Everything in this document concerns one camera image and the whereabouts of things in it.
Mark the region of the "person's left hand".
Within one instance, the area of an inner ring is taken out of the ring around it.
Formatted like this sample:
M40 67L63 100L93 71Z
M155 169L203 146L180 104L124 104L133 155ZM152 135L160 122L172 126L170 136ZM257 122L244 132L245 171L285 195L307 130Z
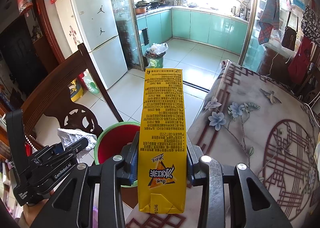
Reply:
M39 214L39 212L47 203L47 201L48 199L43 199L42 201L33 206L28 206L27 204L25 204L23 206L23 212L21 213L21 217L17 222L19 227L30 227L37 215Z

